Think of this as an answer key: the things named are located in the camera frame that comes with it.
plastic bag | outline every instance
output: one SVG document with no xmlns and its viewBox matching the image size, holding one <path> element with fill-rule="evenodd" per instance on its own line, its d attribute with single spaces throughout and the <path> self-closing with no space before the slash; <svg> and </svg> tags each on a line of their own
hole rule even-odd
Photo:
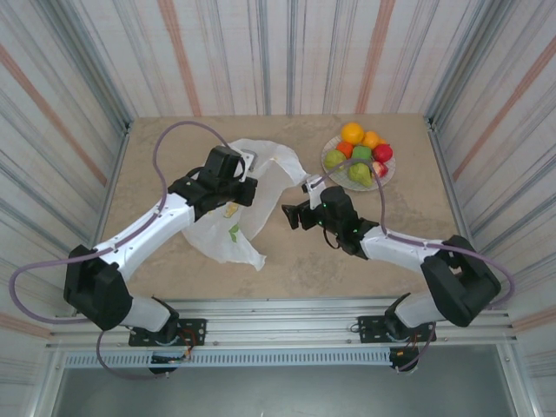
<svg viewBox="0 0 556 417">
<path fill-rule="evenodd" d="M 270 141 L 240 139 L 230 146 L 257 154 L 255 169 L 248 175 L 259 180 L 251 207 L 233 202 L 211 211 L 182 232 L 188 242 L 220 263 L 249 263 L 257 271 L 264 266 L 250 240 L 261 231 L 281 193 L 299 185 L 308 175 L 295 152 Z"/>
</svg>

table surface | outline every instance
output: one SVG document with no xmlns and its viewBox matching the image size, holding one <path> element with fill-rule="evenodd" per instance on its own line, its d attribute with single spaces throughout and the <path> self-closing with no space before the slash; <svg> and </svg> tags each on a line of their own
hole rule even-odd
<svg viewBox="0 0 556 417">
<path fill-rule="evenodd" d="M 456 233 L 444 186 L 423 119 L 419 115 L 214 116 L 140 118 L 134 122 L 123 158 L 104 239 L 126 228 L 160 198 L 150 164 L 157 137 L 180 120 L 204 122 L 227 140 L 265 139 L 293 149 L 308 173 L 321 173 L 321 149 L 341 125 L 356 121 L 376 130 L 394 149 L 396 172 L 385 186 L 388 228 L 424 238 Z M 159 151 L 169 182 L 202 165 L 216 139 L 196 127 L 172 131 Z M 348 191 L 359 216 L 379 221 L 378 191 Z M 305 201 L 299 187 L 281 196 L 252 244 L 267 256 L 260 272 L 245 264 L 219 264 L 192 248 L 181 233 L 164 243 L 129 281 L 137 295 L 165 299 L 308 298 L 400 295 L 426 287 L 422 276 L 383 261 L 364 261 L 332 250 L 320 228 L 289 228 L 280 205 Z"/>
</svg>

corrugated metal panel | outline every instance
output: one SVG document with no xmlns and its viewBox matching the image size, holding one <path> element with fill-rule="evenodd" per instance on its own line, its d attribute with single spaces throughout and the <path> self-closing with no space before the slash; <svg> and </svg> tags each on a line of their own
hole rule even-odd
<svg viewBox="0 0 556 417">
<path fill-rule="evenodd" d="M 509 312 L 549 411 L 548 393 L 556 392 L 556 3 L 503 3 L 498 29 L 474 51 L 465 82 L 434 120 L 475 247 L 515 274 Z"/>
</svg>

orange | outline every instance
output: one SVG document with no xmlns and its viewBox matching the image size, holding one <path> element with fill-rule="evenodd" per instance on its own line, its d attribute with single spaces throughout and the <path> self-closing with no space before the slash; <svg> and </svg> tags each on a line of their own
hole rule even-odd
<svg viewBox="0 0 556 417">
<path fill-rule="evenodd" d="M 365 137 L 363 138 L 363 142 L 361 143 L 361 145 L 367 146 L 370 149 L 374 149 L 381 144 L 381 140 L 383 141 L 384 139 L 381 139 L 378 133 L 369 130 L 365 134 Z"/>
<path fill-rule="evenodd" d="M 342 141 L 356 145 L 363 140 L 365 130 L 363 130 L 360 124 L 351 122 L 344 124 L 341 128 L 340 136 Z"/>
</svg>

floor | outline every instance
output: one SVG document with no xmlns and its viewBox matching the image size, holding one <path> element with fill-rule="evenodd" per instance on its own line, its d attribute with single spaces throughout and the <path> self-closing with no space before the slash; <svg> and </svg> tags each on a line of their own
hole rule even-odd
<svg viewBox="0 0 556 417">
<path fill-rule="evenodd" d="M 177 370 L 169 380 L 66 371 L 56 417 L 511 417 L 496 348 L 431 347 L 419 368 L 245 367 Z"/>
</svg>

